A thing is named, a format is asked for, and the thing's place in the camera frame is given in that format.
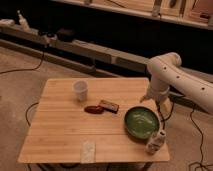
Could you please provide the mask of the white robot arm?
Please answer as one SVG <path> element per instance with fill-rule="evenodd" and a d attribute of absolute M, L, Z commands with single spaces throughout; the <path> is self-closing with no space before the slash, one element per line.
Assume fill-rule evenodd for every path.
<path fill-rule="evenodd" d="M 180 68 L 181 64 L 181 57 L 174 52 L 149 59 L 147 69 L 151 81 L 140 101 L 153 99 L 163 102 L 169 95 L 170 87 L 174 87 L 203 110 L 213 114 L 213 83 L 188 74 Z"/>

